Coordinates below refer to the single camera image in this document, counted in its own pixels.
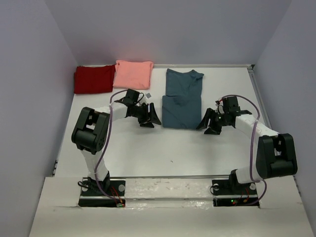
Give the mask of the blue t-shirt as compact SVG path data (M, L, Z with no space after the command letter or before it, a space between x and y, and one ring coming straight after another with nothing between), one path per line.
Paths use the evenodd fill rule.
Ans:
M162 97L162 126L195 130L201 122L201 93L204 74L195 70L181 73L166 71Z

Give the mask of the pink t-shirt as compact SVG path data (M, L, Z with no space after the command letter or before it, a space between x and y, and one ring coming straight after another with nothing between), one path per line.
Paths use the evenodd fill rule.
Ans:
M139 90L149 89L153 67L154 63L151 61L128 62L117 60L113 87Z

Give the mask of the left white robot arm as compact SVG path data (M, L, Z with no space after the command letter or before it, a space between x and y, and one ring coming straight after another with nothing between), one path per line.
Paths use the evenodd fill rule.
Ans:
M149 93L125 89L113 94L108 106L99 109L82 108L71 141L81 151L88 169L87 179L78 182L83 191L100 192L108 198L115 198L107 194L111 188L110 172L103 158L109 145L113 122L132 117L137 119L141 127L154 128L155 125L161 125L154 103L148 102L150 97Z

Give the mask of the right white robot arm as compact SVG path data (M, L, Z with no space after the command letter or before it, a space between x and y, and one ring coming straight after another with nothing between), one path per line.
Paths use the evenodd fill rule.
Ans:
M224 126L239 130L250 139L249 165L231 171L232 190L270 178L293 176L298 171L294 139L289 133L276 132L259 121L260 114L240 108L239 95L226 95L208 108L196 127L204 134L220 135Z

